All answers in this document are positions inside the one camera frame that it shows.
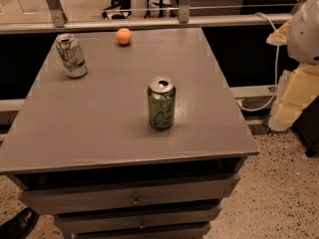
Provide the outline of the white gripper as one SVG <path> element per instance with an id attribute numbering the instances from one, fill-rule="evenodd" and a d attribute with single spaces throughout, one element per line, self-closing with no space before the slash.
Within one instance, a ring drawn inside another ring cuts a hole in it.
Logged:
<path id="1" fill-rule="evenodd" d="M 319 96 L 319 0 L 306 0 L 288 20 L 266 39 L 273 46 L 287 44 L 288 56 L 301 64 L 284 71 L 277 87 L 268 126 L 285 131 Z"/>

